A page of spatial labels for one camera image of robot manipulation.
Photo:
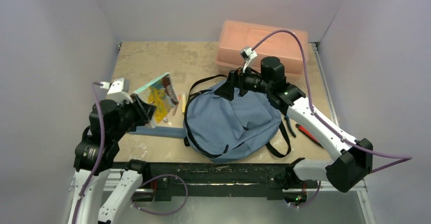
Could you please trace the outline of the yellow treehouse book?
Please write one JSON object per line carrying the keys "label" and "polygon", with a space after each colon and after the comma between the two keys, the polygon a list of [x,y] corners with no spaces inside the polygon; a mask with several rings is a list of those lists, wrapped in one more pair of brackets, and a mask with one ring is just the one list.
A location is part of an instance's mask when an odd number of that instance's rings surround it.
{"label": "yellow treehouse book", "polygon": [[153,104],[157,107],[155,113],[157,126],[178,103],[170,73],[164,73],[156,77],[132,92],[132,94],[137,94],[145,103]]}

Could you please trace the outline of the blue student backpack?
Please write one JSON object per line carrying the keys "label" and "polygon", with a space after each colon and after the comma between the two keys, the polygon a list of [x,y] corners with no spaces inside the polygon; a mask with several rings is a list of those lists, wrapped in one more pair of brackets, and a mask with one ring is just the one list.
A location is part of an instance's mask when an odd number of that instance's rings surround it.
{"label": "blue student backpack", "polygon": [[182,128],[140,126],[131,134],[182,139],[216,164],[246,158],[262,147],[286,157],[292,150],[288,128],[266,95],[248,92],[228,101],[214,94],[221,85],[189,92]]}

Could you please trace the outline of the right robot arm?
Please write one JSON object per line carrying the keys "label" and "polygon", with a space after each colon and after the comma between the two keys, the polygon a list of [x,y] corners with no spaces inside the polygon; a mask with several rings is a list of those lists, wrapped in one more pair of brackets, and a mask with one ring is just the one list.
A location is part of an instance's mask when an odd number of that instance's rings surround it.
{"label": "right robot arm", "polygon": [[284,70],[278,58],[265,57],[261,60],[260,73],[251,68],[231,70],[215,94],[229,101],[248,91],[265,94],[275,109],[303,126],[327,151],[329,161],[299,158],[290,163],[286,168],[285,187],[297,187],[307,180],[326,181],[338,191],[348,192],[372,171],[372,143],[366,138],[357,140],[319,115],[305,93],[287,82]]}

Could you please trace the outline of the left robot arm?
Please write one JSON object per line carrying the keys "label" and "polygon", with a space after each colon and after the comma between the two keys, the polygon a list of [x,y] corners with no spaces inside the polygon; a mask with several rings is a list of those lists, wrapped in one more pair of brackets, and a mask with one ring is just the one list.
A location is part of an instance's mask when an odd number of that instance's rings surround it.
{"label": "left robot arm", "polygon": [[96,99],[81,142],[75,148],[75,193],[68,223],[97,223],[103,188],[119,152],[119,141],[130,130],[150,123],[157,108],[136,94],[131,101]]}

